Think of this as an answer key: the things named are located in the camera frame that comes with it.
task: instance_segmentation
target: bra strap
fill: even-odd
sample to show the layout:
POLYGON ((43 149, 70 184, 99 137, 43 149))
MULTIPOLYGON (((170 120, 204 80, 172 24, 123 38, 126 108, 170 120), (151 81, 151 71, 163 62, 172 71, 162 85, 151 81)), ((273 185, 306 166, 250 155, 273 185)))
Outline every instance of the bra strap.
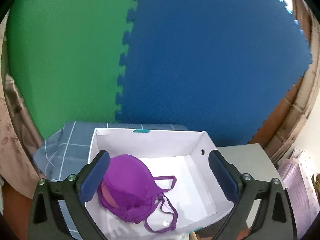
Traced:
POLYGON ((173 216, 172 218, 172 221, 170 223, 170 226, 167 227, 167 228, 163 228, 163 229, 160 229, 160 230, 153 230, 149 224, 148 224, 148 221, 147 219, 144 220, 144 226, 146 227, 147 230, 149 230, 150 232, 153 232, 153 233, 158 233, 158 234, 161 234, 161 233, 165 233, 165 232, 168 232, 168 231, 172 231, 172 230, 175 230, 176 229, 176 225, 177 225, 177 220, 178 220, 178 212, 177 210, 172 206, 170 200, 164 195, 164 194, 161 194, 159 196, 159 201, 155 204, 155 206, 157 207, 159 205, 159 203, 161 202, 161 205, 160 205, 160 209, 163 213, 165 214, 171 214, 173 216), (173 212, 166 212, 166 211, 163 211, 162 207, 164 205, 164 202, 165 202, 165 199, 167 199, 167 202, 170 206, 170 208, 172 209, 173 212))
POLYGON ((175 176, 160 176, 153 177, 154 180, 164 180, 164 179, 172 179, 171 187, 169 189, 162 188, 163 192, 168 192, 173 189, 174 185, 176 185, 177 178, 175 176))

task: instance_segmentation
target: curtain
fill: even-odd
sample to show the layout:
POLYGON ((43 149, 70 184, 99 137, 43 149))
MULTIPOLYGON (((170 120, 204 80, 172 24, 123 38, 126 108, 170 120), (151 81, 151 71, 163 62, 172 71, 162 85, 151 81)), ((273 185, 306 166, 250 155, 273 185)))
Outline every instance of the curtain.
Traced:
POLYGON ((8 74, 7 17, 0 24, 0 174, 15 190, 32 198, 39 180, 32 154, 42 139, 8 74))

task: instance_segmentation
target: metal screw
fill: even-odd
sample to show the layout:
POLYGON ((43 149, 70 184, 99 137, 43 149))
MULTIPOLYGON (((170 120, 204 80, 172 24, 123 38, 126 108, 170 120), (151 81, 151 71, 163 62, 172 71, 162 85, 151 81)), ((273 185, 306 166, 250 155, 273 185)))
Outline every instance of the metal screw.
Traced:
POLYGON ((46 182, 47 180, 46 179, 41 179, 41 180, 39 180, 39 185, 43 185, 45 182, 46 182))
POLYGON ((75 174, 70 174, 69 176, 68 176, 68 180, 69 181, 73 181, 73 180, 75 180, 76 179, 76 175, 75 174))
POLYGON ((273 178, 272 181, 273 181, 273 183, 276 184, 276 185, 279 185, 279 184, 280 184, 280 180, 277 179, 277 178, 273 178))
POLYGON ((251 175, 249 173, 244 173, 242 174, 242 178, 245 180, 250 180, 251 179, 251 175))

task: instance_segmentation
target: cardboard box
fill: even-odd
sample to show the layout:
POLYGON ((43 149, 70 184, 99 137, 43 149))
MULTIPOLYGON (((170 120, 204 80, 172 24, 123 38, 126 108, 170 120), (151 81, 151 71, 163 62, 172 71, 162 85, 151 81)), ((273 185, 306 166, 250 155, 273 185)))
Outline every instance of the cardboard box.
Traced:
MULTIPOLYGON (((143 222, 126 223, 103 208, 97 193, 86 208, 108 239, 151 240, 169 239, 186 232, 211 225, 233 208, 223 194, 209 164, 208 155, 216 149, 207 132, 95 129, 88 163, 100 150, 110 157, 133 155, 145 163, 152 175, 177 178, 175 187, 165 193, 178 212, 176 230, 164 234, 147 231, 143 222)), ((169 188, 171 181, 156 181, 161 188, 169 188)), ((172 216, 155 210, 148 218, 153 230, 168 225, 172 216)))

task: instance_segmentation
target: purple bra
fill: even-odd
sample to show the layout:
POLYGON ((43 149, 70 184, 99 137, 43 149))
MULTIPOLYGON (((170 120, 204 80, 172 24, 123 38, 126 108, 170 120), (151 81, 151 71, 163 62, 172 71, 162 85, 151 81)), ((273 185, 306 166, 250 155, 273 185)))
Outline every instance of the purple bra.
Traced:
POLYGON ((164 233, 175 230, 178 213, 169 199, 164 195, 173 189, 175 176, 153 177, 147 166, 132 155, 119 155, 110 159, 110 165, 103 176, 97 193, 100 204, 125 222, 140 223, 144 221, 147 230, 164 233), (155 180, 172 179, 170 189, 158 187, 155 180), (167 199, 172 212, 163 211, 167 199), (160 205, 162 212, 171 214, 173 219, 167 228, 154 231, 147 218, 160 205))

